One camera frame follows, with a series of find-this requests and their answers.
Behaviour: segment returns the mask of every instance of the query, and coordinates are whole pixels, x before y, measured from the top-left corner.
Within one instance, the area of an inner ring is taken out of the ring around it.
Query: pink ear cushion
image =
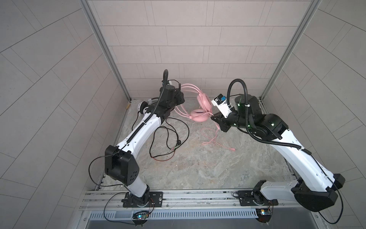
[[[209,99],[209,97],[205,93],[202,93],[202,97],[203,97],[203,101],[201,101],[200,96],[197,95],[197,100],[198,100],[199,105],[203,109],[206,109],[207,111],[211,110],[212,109],[212,103],[211,103],[211,100]]]
[[[191,119],[196,121],[196,122],[204,122],[206,120],[208,120],[210,118],[210,114],[205,114],[206,111],[203,109],[197,109],[197,110],[193,110],[191,112]]]

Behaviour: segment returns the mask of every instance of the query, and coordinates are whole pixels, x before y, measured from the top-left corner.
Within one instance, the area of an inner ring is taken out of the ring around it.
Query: pink headphones
[[[191,111],[191,114],[189,114],[186,111],[186,109],[184,108],[183,104],[181,104],[180,106],[182,107],[183,112],[181,110],[179,110],[179,108],[177,106],[174,109],[175,112],[177,112],[177,114],[179,114],[180,116],[183,116],[185,118],[190,118],[196,122],[204,122],[213,115],[212,114],[212,103],[211,103],[210,99],[197,86],[195,86],[193,84],[183,84],[181,87],[181,90],[197,93],[198,94],[197,100],[198,100],[198,103],[199,103],[201,109],[193,110],[193,111]]]

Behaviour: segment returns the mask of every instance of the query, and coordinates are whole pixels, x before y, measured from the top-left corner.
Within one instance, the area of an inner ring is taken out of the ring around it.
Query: metal corner post
[[[123,92],[125,93],[128,101],[131,101],[131,97],[127,91],[127,88],[125,86],[125,84],[123,83],[123,80],[122,80],[122,77],[121,75],[119,74],[119,71],[117,69],[117,66],[116,66],[116,63],[114,63],[114,60],[113,60],[113,57],[111,55],[111,52],[109,51],[108,49],[108,46],[104,40],[104,37],[102,35],[102,32],[100,31],[99,29],[99,26],[97,24],[97,21],[95,20],[94,18],[94,15],[90,9],[90,6],[87,2],[87,0],[79,0],[80,2],[80,5],[81,5],[81,8],[83,9],[85,15],[86,15],[86,18],[88,19],[89,21],[89,24],[95,34],[95,37],[97,38],[97,41],[99,42],[101,48],[102,48],[102,51],[104,52],[105,54],[105,57],[108,61],[108,64],[109,66],[111,67],[112,71],[113,71],[113,74],[115,75],[118,83],[121,85],[122,87],[122,90]]]
[[[307,8],[303,18],[300,21],[299,26],[297,27],[295,34],[293,35],[290,43],[288,44],[285,52],[283,53],[276,69],[274,70],[271,78],[269,79],[266,88],[264,89],[262,95],[260,96],[261,100],[263,101],[266,96],[268,95],[269,90],[271,89],[272,85],[275,83],[278,75],[280,74],[283,66],[286,64],[289,56],[291,55],[292,51],[294,50],[297,42],[300,40],[301,35],[304,33],[307,25],[309,24],[311,18],[314,16],[316,10],[318,9],[318,5],[322,0],[312,0],[309,7]]]

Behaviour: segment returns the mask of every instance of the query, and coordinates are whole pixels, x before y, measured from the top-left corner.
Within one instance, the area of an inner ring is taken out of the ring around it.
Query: marble floor
[[[126,121],[122,128],[120,141],[129,135],[133,122],[137,117],[137,105],[142,100],[132,100]],[[187,98],[184,103],[188,111],[198,109],[199,104],[194,98]],[[189,126],[188,140],[176,150],[172,159],[159,162],[149,156],[152,135],[141,148],[137,158],[140,166],[141,179],[150,186],[150,189],[215,189],[215,188],[252,188],[259,181],[288,181],[293,179],[284,158],[273,147],[261,144],[249,135],[231,128],[227,133],[218,132],[217,142],[236,151],[225,149],[219,145],[201,145],[208,141],[200,133],[202,128],[216,129],[215,123],[209,119],[206,122],[194,122],[179,116],[173,111],[170,117],[178,118]],[[168,119],[183,141],[187,135],[187,127],[181,122]],[[204,130],[209,136],[214,131]],[[164,154],[169,151],[165,142],[167,131],[157,130],[152,155]],[[174,146],[176,136],[169,135],[169,146]],[[160,156],[160,160],[169,156]],[[106,176],[104,185],[118,184],[119,181]],[[124,190],[121,186],[107,187],[103,190]]]

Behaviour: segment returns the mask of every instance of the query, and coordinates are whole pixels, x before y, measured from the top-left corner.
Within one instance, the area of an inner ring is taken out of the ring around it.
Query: tiled wall
[[[310,3],[88,2],[132,98],[158,96],[164,69],[208,96],[226,94],[234,78],[260,96]]]
[[[66,228],[126,105],[78,0],[1,0],[0,228]]]
[[[346,178],[340,229],[366,228],[365,12],[364,0],[323,0],[264,100],[323,165]],[[338,199],[329,221],[340,208]]]

